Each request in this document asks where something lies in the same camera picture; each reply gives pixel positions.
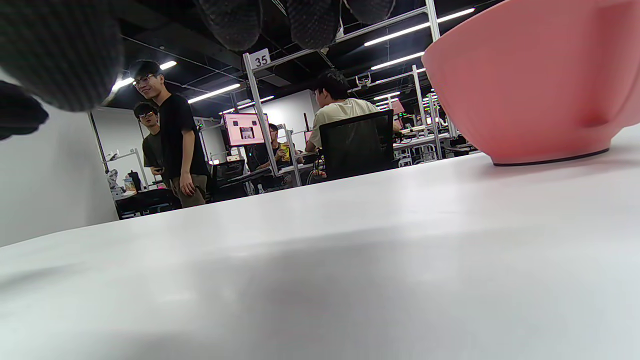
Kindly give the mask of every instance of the number 35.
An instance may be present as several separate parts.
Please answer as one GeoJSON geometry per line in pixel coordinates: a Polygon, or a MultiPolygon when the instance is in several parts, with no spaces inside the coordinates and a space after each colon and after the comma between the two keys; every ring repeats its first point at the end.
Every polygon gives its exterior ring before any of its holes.
{"type": "Polygon", "coordinates": [[[267,65],[267,63],[269,63],[269,62],[267,61],[267,56],[266,55],[262,55],[261,58],[256,58],[255,59],[256,67],[265,66],[265,65],[267,65]]]}

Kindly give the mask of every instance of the keyboard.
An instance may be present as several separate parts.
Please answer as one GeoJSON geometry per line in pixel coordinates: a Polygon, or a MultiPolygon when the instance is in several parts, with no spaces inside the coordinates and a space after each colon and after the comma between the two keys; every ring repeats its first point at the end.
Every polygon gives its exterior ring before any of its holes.
{"type": "Polygon", "coordinates": [[[221,186],[221,188],[224,188],[226,186],[239,184],[239,183],[244,183],[246,181],[257,179],[258,177],[262,177],[262,176],[265,176],[265,175],[270,174],[270,173],[271,173],[271,169],[270,168],[262,168],[260,170],[254,171],[254,172],[249,172],[249,173],[247,173],[245,175],[234,177],[233,179],[229,179],[226,184],[221,186]]]}

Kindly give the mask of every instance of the white wall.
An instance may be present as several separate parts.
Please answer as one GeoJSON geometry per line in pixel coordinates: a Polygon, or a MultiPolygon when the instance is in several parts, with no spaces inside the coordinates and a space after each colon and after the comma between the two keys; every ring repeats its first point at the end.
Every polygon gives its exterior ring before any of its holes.
{"type": "MultiPolygon", "coordinates": [[[[268,101],[262,105],[262,110],[269,117],[270,123],[276,125],[285,124],[287,129],[293,130],[293,142],[296,145],[296,149],[301,151],[305,150],[306,145],[304,132],[307,129],[304,114],[307,114],[309,128],[312,128],[316,109],[315,96],[310,90],[268,101]]],[[[255,108],[242,109],[241,112],[255,113],[255,108]]],[[[280,132],[280,136],[280,142],[283,142],[284,133],[280,132]]]]}
{"type": "MultiPolygon", "coordinates": [[[[140,133],[140,127],[133,115],[133,110],[96,108],[92,111],[92,114],[105,156],[109,152],[116,152],[116,150],[120,151],[120,155],[125,155],[135,147],[140,152],[140,160],[144,165],[144,157],[142,156],[142,139],[144,137],[140,133]]],[[[143,126],[142,133],[147,136],[149,131],[143,126]]],[[[140,181],[142,181],[140,165],[133,155],[109,162],[108,166],[110,170],[118,170],[118,184],[120,186],[124,186],[124,178],[131,170],[139,173],[140,181]]],[[[149,168],[145,168],[145,174],[149,183],[154,181],[154,176],[149,168]]]]}
{"type": "MultiPolygon", "coordinates": [[[[116,150],[120,150],[120,154],[124,155],[129,153],[129,149],[135,147],[138,148],[144,165],[142,139],[149,134],[149,131],[144,126],[140,127],[139,122],[133,115],[133,110],[97,108],[92,113],[105,156],[107,153],[115,152],[116,150]]],[[[197,119],[204,123],[205,128],[216,124],[211,120],[197,119]]],[[[218,159],[221,162],[227,160],[226,155],[220,154],[225,151],[225,143],[219,127],[202,131],[202,140],[206,158],[211,158],[209,155],[214,154],[214,159],[218,159]]],[[[112,161],[109,163],[109,169],[118,170],[118,184],[121,186],[124,185],[124,177],[131,170],[140,173],[140,165],[135,156],[112,161]]],[[[154,177],[151,174],[151,170],[145,168],[144,171],[149,183],[153,182],[154,177]]]]}
{"type": "Polygon", "coordinates": [[[0,246],[118,220],[88,115],[44,108],[36,133],[0,141],[0,246]]]}

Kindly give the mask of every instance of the hand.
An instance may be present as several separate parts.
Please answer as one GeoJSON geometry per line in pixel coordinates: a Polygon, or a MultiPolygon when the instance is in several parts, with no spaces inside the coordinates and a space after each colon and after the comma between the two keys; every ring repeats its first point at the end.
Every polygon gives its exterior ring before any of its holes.
{"type": "Polygon", "coordinates": [[[187,196],[194,196],[196,193],[196,187],[193,184],[191,174],[188,172],[180,175],[180,190],[187,196]]]}
{"type": "Polygon", "coordinates": [[[164,172],[164,168],[161,167],[151,167],[151,174],[155,176],[160,176],[164,172]]]}
{"type": "Polygon", "coordinates": [[[276,161],[280,160],[280,159],[282,159],[282,158],[284,158],[286,156],[287,156],[287,152],[284,151],[284,149],[280,149],[280,150],[278,150],[278,152],[276,152],[276,161]]]}

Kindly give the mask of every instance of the glasses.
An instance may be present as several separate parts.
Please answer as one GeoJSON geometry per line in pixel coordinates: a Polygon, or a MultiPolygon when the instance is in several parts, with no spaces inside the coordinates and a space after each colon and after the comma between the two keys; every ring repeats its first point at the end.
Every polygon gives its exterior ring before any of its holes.
{"type": "Polygon", "coordinates": [[[147,76],[143,76],[139,79],[134,79],[133,81],[133,86],[137,87],[141,87],[142,85],[146,85],[149,83],[149,79],[154,76],[153,74],[149,74],[147,76]]]}
{"type": "Polygon", "coordinates": [[[141,118],[141,119],[147,119],[147,118],[151,117],[152,115],[155,115],[155,113],[154,113],[153,111],[150,111],[150,112],[148,112],[148,113],[146,113],[146,114],[141,114],[141,115],[139,116],[139,118],[141,118]]]}

